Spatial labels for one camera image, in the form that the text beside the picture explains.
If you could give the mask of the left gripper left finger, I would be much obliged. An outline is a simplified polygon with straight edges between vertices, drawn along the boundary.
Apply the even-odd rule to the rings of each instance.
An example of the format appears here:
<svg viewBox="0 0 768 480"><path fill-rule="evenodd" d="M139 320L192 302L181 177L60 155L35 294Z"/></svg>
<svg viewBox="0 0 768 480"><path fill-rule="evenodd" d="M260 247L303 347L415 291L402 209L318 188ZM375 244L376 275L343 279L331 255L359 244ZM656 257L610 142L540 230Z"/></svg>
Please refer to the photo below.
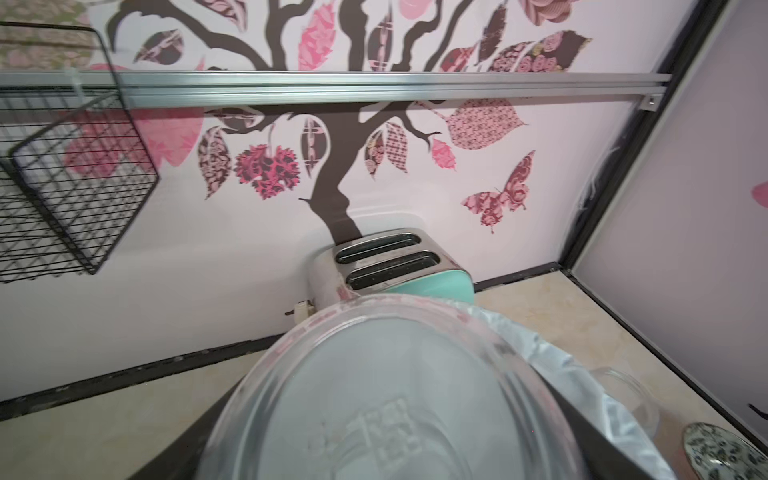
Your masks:
<svg viewBox="0 0 768 480"><path fill-rule="evenodd" d="M191 480L195 478L207 441L239 386L237 382L167 448L141 467L130 480Z"/></svg>

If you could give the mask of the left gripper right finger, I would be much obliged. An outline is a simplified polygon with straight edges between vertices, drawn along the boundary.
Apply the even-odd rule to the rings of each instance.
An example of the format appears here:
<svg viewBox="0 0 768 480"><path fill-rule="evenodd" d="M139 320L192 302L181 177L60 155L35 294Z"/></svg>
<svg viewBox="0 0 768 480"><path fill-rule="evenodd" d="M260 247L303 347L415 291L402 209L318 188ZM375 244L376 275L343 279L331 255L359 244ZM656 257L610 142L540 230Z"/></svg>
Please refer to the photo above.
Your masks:
<svg viewBox="0 0 768 480"><path fill-rule="evenodd" d="M651 480L643 469L609 442L576 407L542 378L564 414L579 446L588 479Z"/></svg>

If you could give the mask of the glass jar beige lid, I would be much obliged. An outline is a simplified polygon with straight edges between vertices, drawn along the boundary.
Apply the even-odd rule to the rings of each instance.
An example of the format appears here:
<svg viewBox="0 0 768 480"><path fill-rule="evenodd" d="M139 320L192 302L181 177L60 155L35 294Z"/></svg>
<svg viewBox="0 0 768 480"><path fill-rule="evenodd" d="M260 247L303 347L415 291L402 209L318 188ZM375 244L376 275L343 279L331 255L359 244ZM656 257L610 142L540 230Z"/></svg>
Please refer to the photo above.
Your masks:
<svg viewBox="0 0 768 480"><path fill-rule="evenodd" d="M234 391L200 479L584 479L539 375L485 321L374 295L320 311Z"/></svg>

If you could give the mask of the glass jar with rice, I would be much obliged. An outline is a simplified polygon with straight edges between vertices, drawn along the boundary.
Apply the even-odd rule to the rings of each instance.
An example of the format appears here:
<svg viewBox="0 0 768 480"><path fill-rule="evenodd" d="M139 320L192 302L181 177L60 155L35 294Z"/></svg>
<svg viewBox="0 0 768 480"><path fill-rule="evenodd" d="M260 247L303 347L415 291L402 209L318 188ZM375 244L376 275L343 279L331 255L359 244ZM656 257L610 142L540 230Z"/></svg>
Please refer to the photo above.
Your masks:
<svg viewBox="0 0 768 480"><path fill-rule="evenodd" d="M623 404L646 435L653 439L660 422L659 409L650 392L631 375L609 367L591 371L606 393Z"/></svg>

